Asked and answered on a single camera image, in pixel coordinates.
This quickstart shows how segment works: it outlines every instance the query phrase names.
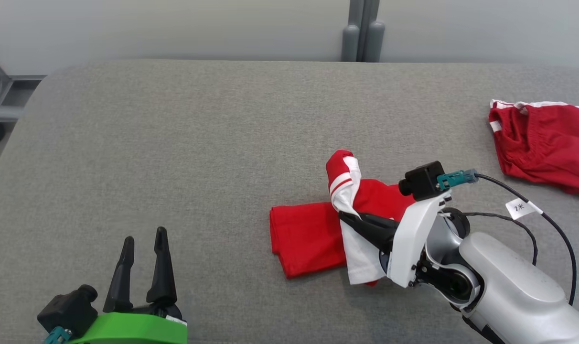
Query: folded red cloth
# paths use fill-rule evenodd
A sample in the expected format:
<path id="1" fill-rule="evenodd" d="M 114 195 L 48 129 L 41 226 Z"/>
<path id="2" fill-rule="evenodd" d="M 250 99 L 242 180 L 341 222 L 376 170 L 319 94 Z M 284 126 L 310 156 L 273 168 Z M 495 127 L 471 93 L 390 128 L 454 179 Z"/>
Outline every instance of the folded red cloth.
<path id="1" fill-rule="evenodd" d="M 362 179 L 353 207 L 399 221 L 412 203 L 398 185 Z M 346 265 L 338 213 L 330 202 L 272 207 L 270 239 L 288 279 Z"/>
<path id="2" fill-rule="evenodd" d="M 489 121 L 504 174 L 579 194 L 579 107 L 492 100 Z"/>

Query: white panel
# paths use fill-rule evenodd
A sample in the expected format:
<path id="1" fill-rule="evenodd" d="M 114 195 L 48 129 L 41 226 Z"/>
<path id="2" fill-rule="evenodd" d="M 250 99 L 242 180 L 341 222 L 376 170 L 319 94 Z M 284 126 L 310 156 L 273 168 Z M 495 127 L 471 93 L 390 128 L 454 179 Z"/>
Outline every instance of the white panel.
<path id="1" fill-rule="evenodd" d="M 579 0 L 381 0 L 381 62 L 579 67 Z"/>
<path id="2" fill-rule="evenodd" d="M 0 65 L 110 58 L 340 61 L 349 0 L 0 0 Z"/>

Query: gray fabric surface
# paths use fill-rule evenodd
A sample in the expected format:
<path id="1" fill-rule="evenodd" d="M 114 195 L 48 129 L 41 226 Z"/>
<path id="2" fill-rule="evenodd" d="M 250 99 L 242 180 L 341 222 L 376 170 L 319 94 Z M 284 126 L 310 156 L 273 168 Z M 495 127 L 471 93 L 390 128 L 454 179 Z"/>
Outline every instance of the gray fabric surface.
<path id="1" fill-rule="evenodd" d="M 344 269 L 285 280 L 268 210 L 327 200 L 324 164 L 337 149 L 386 183 L 440 160 L 523 192 L 567 231 L 579 267 L 579 196 L 501 175 L 491 98 L 579 105 L 579 70 L 140 60 L 56 72 L 0 159 L 0 343 L 40 342 L 38 312 L 82 283 L 99 291 L 100 311 L 128 235 L 131 298 L 144 303 L 159 225 L 192 343 L 485 343 L 427 287 L 351 287 Z M 464 211 L 502 214 L 513 199 L 484 181 L 454 196 Z M 520 228 L 471 221 L 531 257 Z M 562 239 L 536 215 L 525 223 L 538 266 L 569 292 Z"/>

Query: cable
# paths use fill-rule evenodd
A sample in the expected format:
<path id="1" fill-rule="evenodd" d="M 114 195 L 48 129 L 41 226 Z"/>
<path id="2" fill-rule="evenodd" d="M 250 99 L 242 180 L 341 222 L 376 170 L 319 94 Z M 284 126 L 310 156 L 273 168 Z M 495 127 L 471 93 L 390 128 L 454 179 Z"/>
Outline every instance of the cable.
<path id="1" fill-rule="evenodd" d="M 502 183 L 501 181 L 498 181 L 495 178 L 491 178 L 490 176 L 486 176 L 486 175 L 480 174 L 480 173 L 475 173 L 474 176 L 476 176 L 477 178 L 483 178 L 484 180 L 490 181 L 492 183 L 496 183 L 497 185 L 508 190 L 511 194 L 514 194 L 518 198 L 521 198 L 521 200 L 523 200 L 524 202 L 526 202 L 526 203 L 529 202 L 529 200 L 527 198 L 525 198 L 525 196 L 523 196 L 522 194 L 519 194 L 515 189 L 506 185 L 505 183 Z M 554 222 L 552 220 L 552 218 L 550 218 L 546 213 L 543 212 L 540 215 L 542 215 L 542 217 L 545 218 L 545 220 L 547 220 L 549 222 L 549 224 L 551 224 L 557 230 L 559 235 L 561 235 L 563 242 L 565 242 L 565 245 L 568 248 L 569 259 L 572 262 L 572 287 L 571 287 L 570 292 L 569 292 L 568 303 L 569 303 L 569 305 L 573 305 L 574 304 L 574 296 L 576 296 L 576 275 L 578 274 L 578 269 L 576 268 L 576 257 L 574 256 L 574 249 L 572 248 L 572 244 L 569 243 L 567 235 L 565 235 L 565 233 L 563 233 L 563 230 L 559 227 L 559 225 L 556 222 Z"/>
<path id="2" fill-rule="evenodd" d="M 501 218 L 502 220 L 514 222 L 515 225 L 525 229 L 525 232 L 527 233 L 527 235 L 529 235 L 529 237 L 532 239 L 532 246 L 534 246 L 534 256 L 532 257 L 532 265 L 534 265 L 534 266 L 536 265 L 536 259 L 538 258 L 538 245 L 536 244 L 536 237 L 534 237 L 534 233 L 532 233 L 532 231 L 530 231 L 529 228 L 527 228 L 527 226 L 525 226 L 524 224 L 522 224 L 521 222 L 519 222 L 517 220 L 513 220 L 512 217 L 504 216 L 504 215 L 500 215 L 500 214 L 494 214 L 494 213 L 463 213 L 463 214 L 465 216 L 498 217 L 498 218 Z"/>

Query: white robotic arm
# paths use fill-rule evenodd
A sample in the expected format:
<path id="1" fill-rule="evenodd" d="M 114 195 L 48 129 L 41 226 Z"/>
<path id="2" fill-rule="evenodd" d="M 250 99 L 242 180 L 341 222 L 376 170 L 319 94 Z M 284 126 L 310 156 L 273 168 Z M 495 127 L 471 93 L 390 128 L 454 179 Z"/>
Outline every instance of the white robotic arm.
<path id="1" fill-rule="evenodd" d="M 451 190 L 436 182 L 442 174 L 438 162 L 406 174 L 400 188 L 417 202 L 399 223 L 370 214 L 340 218 L 381 250 L 394 283 L 436 288 L 490 342 L 579 344 L 579 312 L 562 288 L 494 237 L 470 234 L 466 217 L 445 208 Z"/>

